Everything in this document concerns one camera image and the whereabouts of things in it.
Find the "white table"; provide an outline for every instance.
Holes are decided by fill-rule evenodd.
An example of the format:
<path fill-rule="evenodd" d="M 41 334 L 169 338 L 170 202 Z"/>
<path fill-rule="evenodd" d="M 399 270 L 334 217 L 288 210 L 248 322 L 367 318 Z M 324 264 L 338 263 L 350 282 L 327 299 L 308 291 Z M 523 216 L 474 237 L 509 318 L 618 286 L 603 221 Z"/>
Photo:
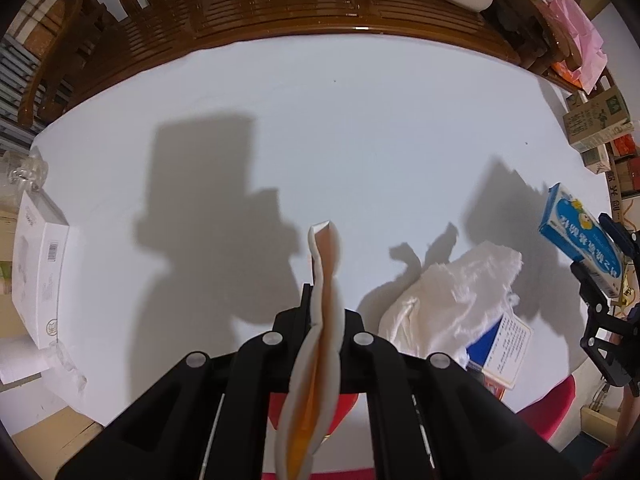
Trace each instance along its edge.
<path fill-rule="evenodd" d="M 188 352 L 235 351 L 298 304 L 306 231 L 331 219 L 342 300 L 374 332 L 425 253 L 519 250 L 516 312 L 534 337 L 504 401 L 527 406 L 584 360 L 578 283 L 538 234 L 546 190 L 563 182 L 609 210 L 563 109 L 515 66 L 370 35 L 195 52 L 102 92 L 35 143 L 71 225 L 60 339 L 88 380 L 82 396 L 55 373 L 47 384 L 108 424 Z M 368 431 L 361 399 L 316 470 L 371 466 Z"/>

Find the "pink plastic bag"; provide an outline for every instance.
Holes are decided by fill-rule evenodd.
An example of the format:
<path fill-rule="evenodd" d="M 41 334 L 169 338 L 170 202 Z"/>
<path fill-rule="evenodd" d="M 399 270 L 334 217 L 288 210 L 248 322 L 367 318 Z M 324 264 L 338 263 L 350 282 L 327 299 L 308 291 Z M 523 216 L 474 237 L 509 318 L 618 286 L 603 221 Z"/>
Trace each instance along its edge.
<path fill-rule="evenodd" d="M 588 94 L 607 65 L 607 55 L 602 51 L 602 37 L 575 0 L 552 0 L 549 9 L 564 25 L 582 56 L 582 66 L 578 70 L 571 72 L 563 61 L 564 69 L 580 82 Z"/>

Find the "silver screw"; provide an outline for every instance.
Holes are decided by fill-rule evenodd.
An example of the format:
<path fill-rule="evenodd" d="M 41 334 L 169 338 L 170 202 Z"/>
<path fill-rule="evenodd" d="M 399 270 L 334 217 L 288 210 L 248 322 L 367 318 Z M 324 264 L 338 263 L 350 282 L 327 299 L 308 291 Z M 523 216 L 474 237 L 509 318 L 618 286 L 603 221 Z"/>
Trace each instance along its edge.
<path fill-rule="evenodd" d="M 202 352 L 193 352 L 187 355 L 187 366 L 191 368 L 200 368 L 204 363 L 207 362 L 207 356 Z"/>
<path fill-rule="evenodd" d="M 429 357 L 429 361 L 431 362 L 431 366 L 439 368 L 440 370 L 449 368 L 449 365 L 451 364 L 451 359 L 446 354 L 434 354 Z"/>
<path fill-rule="evenodd" d="M 262 342 L 265 345 L 279 345 L 282 342 L 282 334 L 280 332 L 267 332 L 262 336 Z"/>
<path fill-rule="evenodd" d="M 356 345 L 367 346 L 373 343 L 373 336 L 369 332 L 358 332 L 353 336 L 353 341 Z"/>

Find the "orange and white pouch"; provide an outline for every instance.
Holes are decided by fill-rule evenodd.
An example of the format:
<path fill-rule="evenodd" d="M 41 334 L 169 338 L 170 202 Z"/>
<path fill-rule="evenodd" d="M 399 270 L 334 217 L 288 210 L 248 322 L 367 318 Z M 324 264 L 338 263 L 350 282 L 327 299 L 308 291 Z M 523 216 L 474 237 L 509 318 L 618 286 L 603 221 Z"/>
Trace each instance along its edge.
<path fill-rule="evenodd" d="M 331 222 L 308 234 L 314 288 L 310 329 L 300 347 L 289 381 L 275 443 L 278 480 L 306 480 L 314 454 L 329 431 L 340 394 L 340 348 L 344 310 L 335 293 L 338 237 Z"/>

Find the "red sleeve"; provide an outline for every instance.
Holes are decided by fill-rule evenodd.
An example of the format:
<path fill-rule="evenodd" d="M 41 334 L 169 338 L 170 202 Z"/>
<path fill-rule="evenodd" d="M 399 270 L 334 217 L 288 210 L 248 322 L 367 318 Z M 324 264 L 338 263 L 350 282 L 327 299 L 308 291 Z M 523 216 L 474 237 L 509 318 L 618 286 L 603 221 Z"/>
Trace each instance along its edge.
<path fill-rule="evenodd" d="M 602 454 L 597 457 L 596 461 L 591 466 L 591 472 L 582 480 L 596 480 L 600 476 L 602 470 L 606 468 L 607 465 L 609 465 L 609 462 L 611 462 L 611 460 L 613 460 L 613 457 L 617 452 L 617 447 L 607 447 L 607 449 L 605 449 Z"/>

